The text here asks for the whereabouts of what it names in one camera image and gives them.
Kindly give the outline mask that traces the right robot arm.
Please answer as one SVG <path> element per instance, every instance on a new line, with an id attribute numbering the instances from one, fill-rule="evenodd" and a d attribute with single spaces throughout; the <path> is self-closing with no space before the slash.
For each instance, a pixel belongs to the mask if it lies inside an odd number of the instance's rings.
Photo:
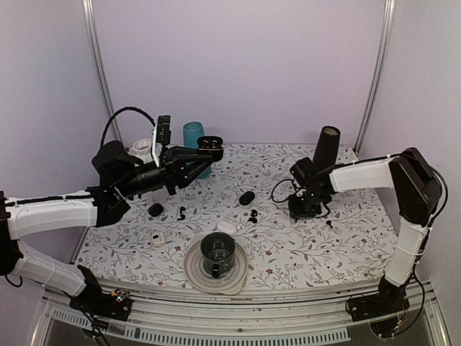
<path id="1" fill-rule="evenodd" d="M 320 213 L 333 195 L 352 190 L 376 190 L 397 231 L 393 255 L 372 299 L 378 314 L 388 314 L 400 303 L 416 263 L 424 253 L 435 220 L 448 200 L 443 176 L 415 147 L 348 164 L 319 168 L 305 157 L 290 174 L 299 190 L 289 196 L 290 216 L 309 218 Z"/>

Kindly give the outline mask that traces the black case with gold line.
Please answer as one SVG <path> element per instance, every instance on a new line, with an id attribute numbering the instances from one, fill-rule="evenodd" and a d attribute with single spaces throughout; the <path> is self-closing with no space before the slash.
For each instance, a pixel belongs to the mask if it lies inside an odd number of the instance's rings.
<path id="1" fill-rule="evenodd" d="M 211 155 L 214 162 L 223 158 L 223 139 L 219 136 L 200 136 L 197 139 L 197 150 Z"/>

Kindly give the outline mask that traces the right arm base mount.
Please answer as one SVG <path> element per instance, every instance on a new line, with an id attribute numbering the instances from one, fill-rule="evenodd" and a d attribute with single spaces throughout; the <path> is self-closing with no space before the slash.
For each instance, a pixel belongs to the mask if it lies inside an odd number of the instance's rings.
<path id="1" fill-rule="evenodd" d="M 382 298 L 379 293 L 372 295 L 351 296 L 345 303 L 345 310 L 351 316 L 352 321 L 374 319 L 388 314 L 396 314 L 408 310 L 410 303 L 403 296 L 391 302 Z"/>

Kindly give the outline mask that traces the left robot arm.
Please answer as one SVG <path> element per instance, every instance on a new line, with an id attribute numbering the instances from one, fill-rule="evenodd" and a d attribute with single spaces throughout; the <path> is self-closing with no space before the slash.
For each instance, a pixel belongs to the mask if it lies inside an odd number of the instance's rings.
<path id="1" fill-rule="evenodd" d="M 104 144 L 91 160 L 99 185 L 70 195 L 32 199 L 1 198 L 1 275 L 16 275 L 57 288 L 92 313 L 107 307 L 107 297 L 91 270 L 66 265 L 19 243 L 21 237 L 73 227 L 118 223 L 129 211 L 129 200 L 165 187 L 170 195 L 190 185 L 223 157 L 223 140 L 202 136 L 196 148 L 174 146 L 160 159 L 144 163 L 129 155 L 119 141 Z"/>

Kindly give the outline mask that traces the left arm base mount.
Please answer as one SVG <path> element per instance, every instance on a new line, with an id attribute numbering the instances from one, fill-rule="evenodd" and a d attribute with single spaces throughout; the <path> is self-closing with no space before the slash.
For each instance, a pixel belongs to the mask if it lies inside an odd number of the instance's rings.
<path id="1" fill-rule="evenodd" d="M 104 293 L 100 289 L 85 288 L 78 296 L 70 297 L 69 306 L 88 315 L 127 321 L 132 304 L 128 290 L 115 289 Z"/>

